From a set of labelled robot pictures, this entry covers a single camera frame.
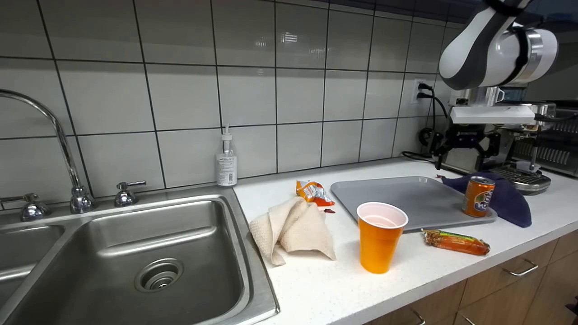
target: orange plastic cup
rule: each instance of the orange plastic cup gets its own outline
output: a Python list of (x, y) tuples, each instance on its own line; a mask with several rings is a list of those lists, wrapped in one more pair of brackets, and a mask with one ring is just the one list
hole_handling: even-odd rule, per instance
[(386, 273), (408, 215), (395, 206), (364, 202), (357, 206), (359, 262), (370, 273)]

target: navy blue cloth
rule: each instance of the navy blue cloth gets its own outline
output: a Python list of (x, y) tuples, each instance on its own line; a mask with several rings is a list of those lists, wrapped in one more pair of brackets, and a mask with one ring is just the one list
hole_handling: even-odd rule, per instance
[[(518, 226), (531, 226), (531, 211), (523, 198), (523, 195), (505, 179), (491, 175), (491, 173), (475, 173), (494, 182), (494, 191), (491, 195), (489, 206), (498, 213), (500, 218)], [(467, 180), (471, 175), (464, 175), (460, 179), (446, 179), (440, 177), (442, 182), (453, 189), (466, 193)]]

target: cloth towel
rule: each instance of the cloth towel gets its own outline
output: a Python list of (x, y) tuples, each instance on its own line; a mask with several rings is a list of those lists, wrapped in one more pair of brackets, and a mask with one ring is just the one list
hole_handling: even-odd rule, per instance
[(334, 260), (330, 231), (325, 226), (325, 215), (310, 202), (296, 197), (272, 206), (265, 215), (251, 222), (252, 238), (272, 265), (283, 265), (280, 249), (317, 251)]
[[(489, 200), (489, 208), (496, 211), (496, 215), (518, 227), (531, 226), (531, 211), (523, 198), (523, 195), (507, 180), (493, 173), (475, 173), (494, 182), (494, 189)], [(446, 179), (440, 177), (442, 182), (453, 189), (466, 193), (467, 180), (471, 175), (464, 175), (460, 179)]]

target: faucet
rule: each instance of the faucet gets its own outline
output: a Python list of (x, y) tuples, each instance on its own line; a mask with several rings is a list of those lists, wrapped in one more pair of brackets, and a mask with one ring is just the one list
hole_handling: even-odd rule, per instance
[(70, 148), (68, 148), (68, 143), (66, 143), (66, 135), (65, 135), (57, 117), (45, 105), (41, 105), (39, 101), (25, 96), (25, 94), (0, 88), (0, 97), (7, 97), (7, 99), (14, 99), (14, 101), (28, 105), (30, 108), (34, 108), (36, 112), (45, 115), (54, 124), (54, 130), (56, 130), (56, 135), (57, 135), (57, 143), (59, 143), (61, 153), (66, 159), (66, 170), (68, 170), (70, 182), (72, 182), (70, 211), (72, 213), (90, 211), (92, 197), (86, 191), (86, 188), (81, 184), (81, 180), (77, 179), (77, 173), (75, 173), (75, 168), (74, 168), (74, 159), (72, 159), (72, 153), (70, 153)]

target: white towel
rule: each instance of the white towel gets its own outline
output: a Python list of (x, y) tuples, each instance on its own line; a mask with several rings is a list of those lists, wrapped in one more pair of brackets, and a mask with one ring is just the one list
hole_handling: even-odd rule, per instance
[(290, 251), (319, 251), (334, 260), (330, 231), (325, 215), (310, 202), (290, 198), (272, 206), (265, 215), (251, 222), (252, 238), (272, 265), (283, 265), (280, 247)]

